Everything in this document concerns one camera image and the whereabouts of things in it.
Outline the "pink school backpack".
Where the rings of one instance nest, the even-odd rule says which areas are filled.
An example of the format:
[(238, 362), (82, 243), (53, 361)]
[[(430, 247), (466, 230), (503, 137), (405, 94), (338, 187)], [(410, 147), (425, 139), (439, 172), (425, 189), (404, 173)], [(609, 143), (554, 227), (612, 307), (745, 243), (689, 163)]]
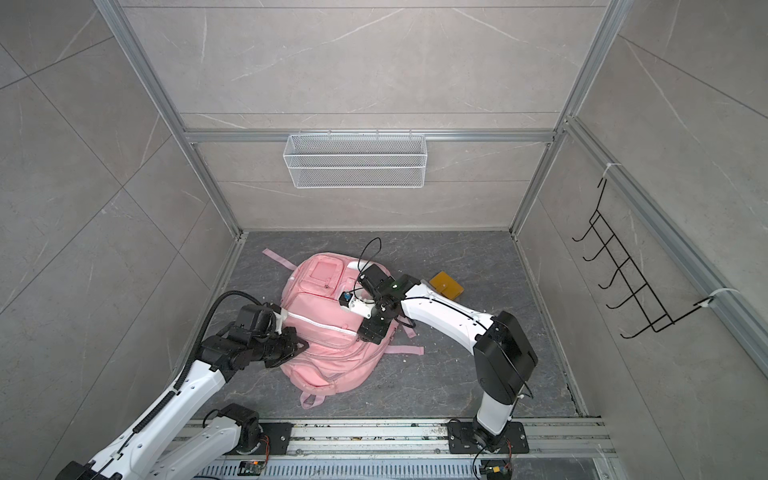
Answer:
[(280, 369), (301, 391), (303, 409), (315, 408), (328, 396), (359, 387), (387, 354), (424, 354), (421, 346), (392, 343), (396, 322), (387, 327), (379, 344), (358, 338), (364, 318), (339, 305), (342, 292), (358, 287), (356, 259), (326, 252), (296, 265), (270, 249), (263, 254), (291, 271), (281, 297), (281, 309), (286, 314), (283, 325), (295, 328), (308, 349)]

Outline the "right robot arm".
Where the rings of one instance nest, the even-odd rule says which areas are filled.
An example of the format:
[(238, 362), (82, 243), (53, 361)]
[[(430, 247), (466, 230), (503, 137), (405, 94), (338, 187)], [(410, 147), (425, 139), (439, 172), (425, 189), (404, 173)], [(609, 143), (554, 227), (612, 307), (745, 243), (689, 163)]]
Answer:
[(380, 344), (393, 322), (406, 319), (440, 331), (472, 354), (483, 397), (471, 437), (481, 448), (497, 450), (505, 442), (516, 404), (533, 396), (528, 381), (538, 365), (517, 318), (506, 311), (472, 310), (413, 276), (394, 278), (377, 265), (359, 272), (357, 283), (340, 295), (339, 304), (362, 317), (360, 340)]

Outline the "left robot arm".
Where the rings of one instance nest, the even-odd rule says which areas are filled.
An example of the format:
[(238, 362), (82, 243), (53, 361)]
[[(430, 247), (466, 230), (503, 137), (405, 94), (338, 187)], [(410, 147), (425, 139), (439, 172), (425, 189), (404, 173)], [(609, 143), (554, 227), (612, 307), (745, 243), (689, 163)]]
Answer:
[(180, 446), (171, 442), (194, 414), (233, 376), (254, 362), (278, 367), (309, 344), (282, 322), (286, 311), (272, 304), (247, 305), (237, 321), (202, 340), (189, 364), (164, 393), (91, 460), (69, 462), (60, 479), (191, 479), (218, 457), (266, 448), (257, 412), (230, 404)]

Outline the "yellow card wallet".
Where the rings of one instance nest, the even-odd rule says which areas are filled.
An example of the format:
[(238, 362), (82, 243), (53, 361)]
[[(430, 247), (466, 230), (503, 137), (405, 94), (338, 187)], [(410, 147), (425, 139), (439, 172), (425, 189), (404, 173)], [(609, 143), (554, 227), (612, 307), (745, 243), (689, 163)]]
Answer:
[(437, 293), (449, 300), (456, 300), (464, 292), (464, 288), (445, 271), (432, 277), (429, 284)]

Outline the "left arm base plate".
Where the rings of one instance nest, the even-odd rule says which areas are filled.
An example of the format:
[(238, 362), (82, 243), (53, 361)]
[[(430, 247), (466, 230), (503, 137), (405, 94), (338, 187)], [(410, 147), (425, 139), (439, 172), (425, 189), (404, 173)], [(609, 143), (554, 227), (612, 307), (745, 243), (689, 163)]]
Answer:
[(292, 429), (289, 422), (252, 422), (242, 429), (236, 451), (240, 455), (285, 455)]

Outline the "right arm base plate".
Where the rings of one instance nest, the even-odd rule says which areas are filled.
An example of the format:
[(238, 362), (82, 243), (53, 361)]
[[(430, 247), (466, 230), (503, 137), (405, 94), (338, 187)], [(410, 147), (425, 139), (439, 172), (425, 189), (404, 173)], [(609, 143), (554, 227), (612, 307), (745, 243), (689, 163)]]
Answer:
[(519, 422), (507, 422), (498, 435), (492, 435), (474, 420), (450, 419), (445, 427), (451, 454), (476, 454), (481, 450), (513, 455), (530, 452), (526, 431)]

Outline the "aluminium mounting rail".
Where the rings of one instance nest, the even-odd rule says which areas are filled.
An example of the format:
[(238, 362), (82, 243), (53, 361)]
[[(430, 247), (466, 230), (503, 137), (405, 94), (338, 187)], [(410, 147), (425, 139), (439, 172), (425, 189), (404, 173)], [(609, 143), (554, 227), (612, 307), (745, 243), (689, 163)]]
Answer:
[[(279, 459), (470, 458), (480, 450), (471, 423), (428, 419), (263, 420), (270, 453)], [(598, 458), (617, 456), (596, 418), (521, 418), (485, 458)]]

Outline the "black wall hook rack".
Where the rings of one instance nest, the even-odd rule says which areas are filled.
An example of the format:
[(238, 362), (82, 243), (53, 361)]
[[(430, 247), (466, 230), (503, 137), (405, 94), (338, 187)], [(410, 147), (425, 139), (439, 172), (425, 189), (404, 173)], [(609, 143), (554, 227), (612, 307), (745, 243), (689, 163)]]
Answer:
[(694, 313), (708, 308), (714, 300), (713, 296), (704, 297), (694, 302), (692, 307), (681, 315), (673, 315), (665, 306), (659, 294), (643, 273), (638, 261), (629, 252), (616, 230), (611, 226), (607, 217), (601, 211), (601, 203), (606, 192), (607, 181), (601, 179), (597, 184), (598, 197), (594, 209), (587, 221), (587, 227), (580, 236), (572, 237), (574, 243), (584, 243), (586, 240), (596, 240), (597, 249), (590, 255), (582, 256), (586, 263), (592, 263), (603, 257), (612, 265), (611, 276), (606, 282), (598, 284), (602, 291), (609, 291), (615, 284), (620, 284), (626, 291), (618, 303), (606, 304), (610, 311), (618, 311), (627, 304), (636, 306), (643, 323), (634, 333), (621, 333), (624, 340), (635, 339), (650, 331), (660, 333)]

